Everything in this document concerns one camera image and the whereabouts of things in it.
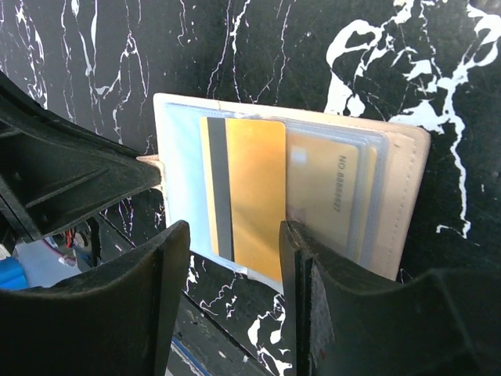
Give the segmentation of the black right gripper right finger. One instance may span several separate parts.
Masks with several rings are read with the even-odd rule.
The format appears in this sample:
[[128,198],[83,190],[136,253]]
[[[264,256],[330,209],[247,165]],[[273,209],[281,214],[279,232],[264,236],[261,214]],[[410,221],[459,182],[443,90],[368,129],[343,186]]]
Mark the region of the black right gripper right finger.
[[497,375],[500,275],[432,269],[400,284],[279,229],[287,325],[298,375]]

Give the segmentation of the beige leather card holder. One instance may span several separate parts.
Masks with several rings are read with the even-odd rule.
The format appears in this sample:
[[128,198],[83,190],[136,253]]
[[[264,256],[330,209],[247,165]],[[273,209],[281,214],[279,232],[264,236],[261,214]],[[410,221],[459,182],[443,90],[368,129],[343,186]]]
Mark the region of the beige leather card holder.
[[[283,276],[280,282],[275,282],[226,261],[211,250],[201,118],[280,121],[286,127],[286,148],[290,133],[345,138],[349,143],[362,140],[374,145],[377,162],[362,255],[357,262],[350,260],[386,279],[396,278],[430,148],[430,136],[426,131],[336,114],[167,93],[154,96],[153,111],[158,152],[145,157],[145,162],[160,169],[159,191],[164,199],[167,223],[187,221],[191,229],[191,248],[196,254],[276,290],[281,289]],[[287,218],[287,151],[284,220],[295,221]]]

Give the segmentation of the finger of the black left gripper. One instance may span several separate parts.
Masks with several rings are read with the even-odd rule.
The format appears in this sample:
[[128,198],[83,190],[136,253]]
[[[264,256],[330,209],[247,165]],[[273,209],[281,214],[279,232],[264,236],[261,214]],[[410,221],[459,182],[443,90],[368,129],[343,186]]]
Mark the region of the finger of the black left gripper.
[[159,185],[139,153],[44,109],[1,76],[1,238],[32,242]]

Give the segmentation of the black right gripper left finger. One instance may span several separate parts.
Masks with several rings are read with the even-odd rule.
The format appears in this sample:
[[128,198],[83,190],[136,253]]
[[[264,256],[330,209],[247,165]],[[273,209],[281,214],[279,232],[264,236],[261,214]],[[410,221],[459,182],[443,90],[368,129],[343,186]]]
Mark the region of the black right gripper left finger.
[[178,221],[52,287],[2,291],[2,374],[164,374],[189,245],[189,224]]

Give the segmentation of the orange striped card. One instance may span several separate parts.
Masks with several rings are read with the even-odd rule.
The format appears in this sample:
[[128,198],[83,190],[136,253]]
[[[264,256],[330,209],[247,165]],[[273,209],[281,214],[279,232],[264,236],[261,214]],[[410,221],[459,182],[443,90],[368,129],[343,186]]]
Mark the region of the orange striped card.
[[357,262],[369,216],[377,148],[362,140],[287,135],[287,218]]
[[203,117],[200,137],[211,250],[280,282],[279,228],[286,217],[285,125]]

